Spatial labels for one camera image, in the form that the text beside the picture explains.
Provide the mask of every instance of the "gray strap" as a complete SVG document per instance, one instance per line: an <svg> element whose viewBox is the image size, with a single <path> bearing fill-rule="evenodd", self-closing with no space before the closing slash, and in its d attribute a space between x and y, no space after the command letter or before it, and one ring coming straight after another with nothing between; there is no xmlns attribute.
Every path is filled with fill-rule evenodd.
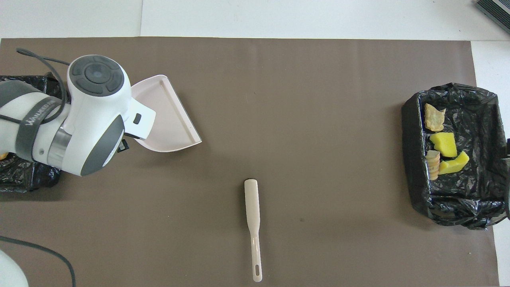
<svg viewBox="0 0 510 287"><path fill-rule="evenodd" d="M22 159L35 161L32 156L35 138L39 131L41 122L51 113L62 101L56 97L45 97L27 113L19 123L16 136L16 155Z"/></svg>
<svg viewBox="0 0 510 287"><path fill-rule="evenodd" d="M0 82L0 108L13 99L30 92L40 92L33 86L18 80Z"/></svg>

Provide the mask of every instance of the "brown mat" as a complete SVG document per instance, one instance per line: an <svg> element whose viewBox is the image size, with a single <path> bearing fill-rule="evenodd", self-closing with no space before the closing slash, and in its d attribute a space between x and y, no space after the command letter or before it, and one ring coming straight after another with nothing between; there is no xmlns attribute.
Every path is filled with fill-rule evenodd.
<svg viewBox="0 0 510 287"><path fill-rule="evenodd" d="M0 195L0 234L64 254L78 286L257 285L249 177L260 186L260 285L498 285L492 230L419 215L402 163L401 105L432 86L475 85L468 42L3 39L0 74L47 71L18 46L105 55L132 84L167 75L203 139L170 154L129 140L96 174ZM69 286L50 255L0 248L30 284Z"/></svg>

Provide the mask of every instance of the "black plastic liner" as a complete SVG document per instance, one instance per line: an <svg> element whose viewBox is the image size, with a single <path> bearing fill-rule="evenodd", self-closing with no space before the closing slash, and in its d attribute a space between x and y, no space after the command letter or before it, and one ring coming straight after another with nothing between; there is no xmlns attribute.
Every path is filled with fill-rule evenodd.
<svg viewBox="0 0 510 287"><path fill-rule="evenodd" d="M21 80L31 84L41 92L61 98L60 87L51 74L46 76L0 76L0 81ZM57 184L60 169L31 162L10 153L0 161L0 192L28 192L40 187Z"/></svg>
<svg viewBox="0 0 510 287"><path fill-rule="evenodd" d="M453 132L457 151L470 158L460 172L434 181L425 160L434 133L424 125L426 103L446 108L443 132ZM485 229L507 217L510 159L496 94L454 83L414 94L402 107L402 147L416 211L437 224L469 229Z"/></svg>

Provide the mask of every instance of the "gray circular cap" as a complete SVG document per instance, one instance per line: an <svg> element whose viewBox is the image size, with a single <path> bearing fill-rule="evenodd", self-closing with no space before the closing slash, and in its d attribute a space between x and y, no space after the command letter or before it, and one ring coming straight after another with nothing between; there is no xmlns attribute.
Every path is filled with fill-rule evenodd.
<svg viewBox="0 0 510 287"><path fill-rule="evenodd" d="M119 64L99 56L85 56L69 67L69 77L78 90L95 97L106 97L120 90L124 74Z"/></svg>

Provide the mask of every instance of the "dustpan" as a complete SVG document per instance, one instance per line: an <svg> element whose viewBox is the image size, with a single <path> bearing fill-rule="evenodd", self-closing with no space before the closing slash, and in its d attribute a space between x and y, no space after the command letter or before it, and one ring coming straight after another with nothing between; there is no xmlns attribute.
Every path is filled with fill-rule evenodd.
<svg viewBox="0 0 510 287"><path fill-rule="evenodd" d="M131 90L133 98L156 112L149 136L136 139L139 144L155 152L175 152L202 142L165 75L140 81Z"/></svg>

